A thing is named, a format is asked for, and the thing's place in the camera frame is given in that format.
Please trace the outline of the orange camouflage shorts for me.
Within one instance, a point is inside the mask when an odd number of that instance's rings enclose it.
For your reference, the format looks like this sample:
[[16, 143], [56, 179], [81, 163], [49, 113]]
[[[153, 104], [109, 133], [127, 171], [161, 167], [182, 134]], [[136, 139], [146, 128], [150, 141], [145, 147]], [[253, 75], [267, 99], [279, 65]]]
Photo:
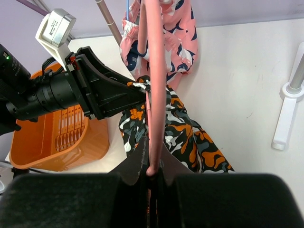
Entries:
[[[127, 156], [148, 135], [146, 104], [122, 112], [119, 130]], [[166, 86], [164, 144], [185, 167], [197, 173], [233, 173], [234, 169], [201, 125], [191, 119], [176, 92]]]

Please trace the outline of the pink wire hanger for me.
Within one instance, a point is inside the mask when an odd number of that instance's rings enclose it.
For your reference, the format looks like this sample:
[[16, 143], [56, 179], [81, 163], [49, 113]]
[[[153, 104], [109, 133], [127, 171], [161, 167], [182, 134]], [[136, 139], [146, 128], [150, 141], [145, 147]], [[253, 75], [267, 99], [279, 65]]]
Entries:
[[147, 176], [154, 176], [159, 169], [162, 152], [165, 106], [166, 61], [161, 8], [158, 0], [142, 0], [140, 9], [138, 52], [149, 48], [152, 110], [149, 118], [149, 161]]

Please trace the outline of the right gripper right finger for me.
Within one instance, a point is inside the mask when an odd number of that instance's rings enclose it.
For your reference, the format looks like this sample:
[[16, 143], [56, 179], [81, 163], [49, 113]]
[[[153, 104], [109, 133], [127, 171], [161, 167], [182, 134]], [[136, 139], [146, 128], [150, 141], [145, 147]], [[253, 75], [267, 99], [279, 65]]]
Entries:
[[287, 184], [267, 173], [198, 174], [162, 148], [161, 228], [301, 228]]

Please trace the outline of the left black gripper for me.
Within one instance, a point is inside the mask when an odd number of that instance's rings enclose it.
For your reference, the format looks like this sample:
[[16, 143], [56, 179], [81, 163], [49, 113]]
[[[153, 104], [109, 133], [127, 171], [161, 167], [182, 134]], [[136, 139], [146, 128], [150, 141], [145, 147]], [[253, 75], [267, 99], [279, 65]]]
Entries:
[[65, 62], [77, 86], [77, 101], [90, 119], [105, 119], [146, 101], [144, 92], [129, 87], [128, 78], [107, 67], [90, 46], [70, 52]]

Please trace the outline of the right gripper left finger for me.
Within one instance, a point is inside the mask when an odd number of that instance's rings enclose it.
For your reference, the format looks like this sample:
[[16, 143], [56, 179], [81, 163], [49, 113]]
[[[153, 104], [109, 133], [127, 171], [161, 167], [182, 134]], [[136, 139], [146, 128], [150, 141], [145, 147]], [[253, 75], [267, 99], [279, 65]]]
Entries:
[[3, 228], [145, 228], [149, 141], [109, 173], [23, 174], [0, 200]]

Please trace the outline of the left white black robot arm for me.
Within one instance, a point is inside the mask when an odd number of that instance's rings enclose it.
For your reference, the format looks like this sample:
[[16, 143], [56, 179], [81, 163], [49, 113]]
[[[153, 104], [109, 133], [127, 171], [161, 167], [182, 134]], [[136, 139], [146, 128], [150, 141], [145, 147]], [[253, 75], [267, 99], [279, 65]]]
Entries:
[[85, 117], [105, 119], [142, 104], [145, 93], [128, 86], [128, 78], [105, 66], [90, 47], [65, 58], [65, 66], [42, 74], [29, 71], [4, 47], [0, 49], [0, 133], [21, 130], [17, 120], [36, 122], [42, 115], [80, 105]]

